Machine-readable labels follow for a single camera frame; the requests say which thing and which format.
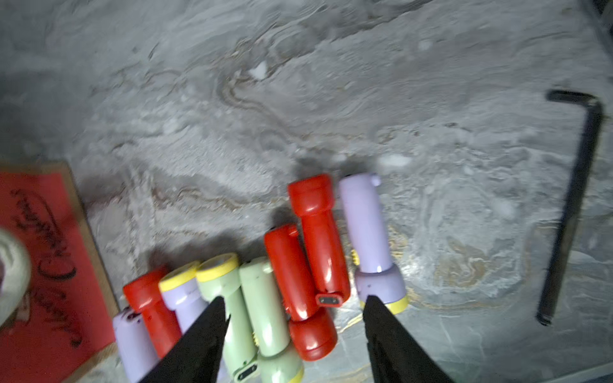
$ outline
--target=red flashlight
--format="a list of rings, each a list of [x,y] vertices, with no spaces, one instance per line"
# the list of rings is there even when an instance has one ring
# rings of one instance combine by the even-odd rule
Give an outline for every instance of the red flashlight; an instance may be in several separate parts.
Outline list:
[[[328,310],[317,306],[315,285],[298,242],[298,228],[289,224],[273,229],[264,235],[264,244],[291,317],[289,334],[298,354],[308,362],[322,359],[334,350],[338,336]]]
[[[332,180],[320,174],[287,187],[292,209],[302,221],[313,279],[318,293],[317,304],[340,307],[351,294],[343,245],[332,216],[334,193]]]
[[[177,317],[166,308],[159,292],[159,280],[168,273],[170,270],[164,265],[123,287],[130,307],[142,314],[153,347],[160,358],[166,356],[181,338]]]

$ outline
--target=white spot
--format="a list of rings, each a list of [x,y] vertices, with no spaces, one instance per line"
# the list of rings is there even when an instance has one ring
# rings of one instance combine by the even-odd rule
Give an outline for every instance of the white spot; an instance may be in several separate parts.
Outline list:
[[[466,174],[466,175],[473,175],[474,174],[474,170],[470,166],[468,166],[468,165],[464,165],[462,167],[462,171],[464,171],[464,174]]]
[[[432,40],[420,40],[419,43],[417,43],[417,49],[419,49],[419,51],[425,51],[432,48]]]
[[[258,66],[248,70],[247,72],[257,81],[262,81],[268,74],[268,65],[266,65],[266,61],[262,61]]]
[[[343,153],[338,153],[338,154],[334,154],[331,158],[332,162],[334,163],[339,163],[339,162],[344,162],[347,161],[347,156],[344,155]]]
[[[379,173],[386,174],[396,169],[407,166],[413,161],[412,158],[402,154],[385,154],[378,159]]]
[[[272,265],[270,264],[270,262],[266,262],[264,264],[264,266],[262,267],[262,271],[266,274],[272,274],[273,270],[272,270]]]
[[[495,199],[492,201],[492,209],[496,214],[505,219],[515,218],[516,209],[514,204],[509,200]]]
[[[587,242],[587,248],[589,250],[594,250],[594,248],[598,245],[598,238],[596,237],[596,235],[592,235],[590,237],[590,240]]]
[[[573,265],[580,264],[598,264],[597,260],[594,257],[580,251],[571,250],[571,254],[568,257],[568,263]]]

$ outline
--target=stone surface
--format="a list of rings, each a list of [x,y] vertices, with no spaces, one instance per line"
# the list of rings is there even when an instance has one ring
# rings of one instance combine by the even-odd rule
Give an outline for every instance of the stone surface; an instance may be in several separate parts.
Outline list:
[[[298,177],[376,171],[398,318],[456,381],[613,357],[608,118],[554,326],[534,319],[584,117],[544,94],[613,106],[573,0],[21,0],[0,19],[0,159],[70,163],[120,305],[163,262],[263,255]],[[305,382],[371,381],[355,289],[334,314]],[[82,379],[124,381],[117,358]]]

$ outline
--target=white object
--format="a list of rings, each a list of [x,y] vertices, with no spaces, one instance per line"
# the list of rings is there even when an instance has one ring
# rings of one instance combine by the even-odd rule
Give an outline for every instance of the white object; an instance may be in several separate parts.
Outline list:
[[[262,61],[258,66],[248,70],[247,72],[249,72],[249,75],[255,80],[262,81],[268,74],[268,65],[266,65],[266,61]]]
[[[0,286],[0,324],[17,309],[28,289],[32,265],[25,246],[9,232],[0,229],[0,261],[4,277]]]
[[[140,382],[159,362],[143,317],[125,308],[113,318],[113,331],[128,380]]]

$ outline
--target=red sign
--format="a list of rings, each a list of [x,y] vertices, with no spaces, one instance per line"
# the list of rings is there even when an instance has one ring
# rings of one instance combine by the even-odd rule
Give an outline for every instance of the red sign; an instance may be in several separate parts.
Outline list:
[[[117,304],[68,168],[0,168],[0,227],[32,262],[30,290],[0,330],[0,383],[74,381],[115,351]]]

